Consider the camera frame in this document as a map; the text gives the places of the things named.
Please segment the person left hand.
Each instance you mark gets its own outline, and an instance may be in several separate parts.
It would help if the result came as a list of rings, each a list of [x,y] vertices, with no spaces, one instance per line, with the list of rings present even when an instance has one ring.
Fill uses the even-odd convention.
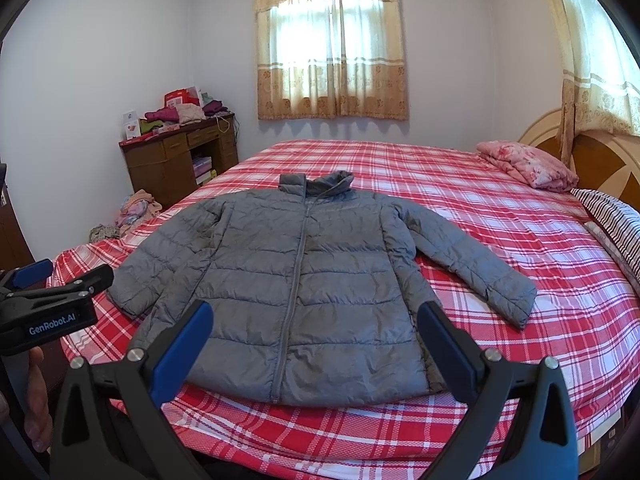
[[[40,347],[29,350],[24,428],[36,452],[47,452],[50,448],[53,426],[48,408],[47,385],[40,370],[43,359]]]

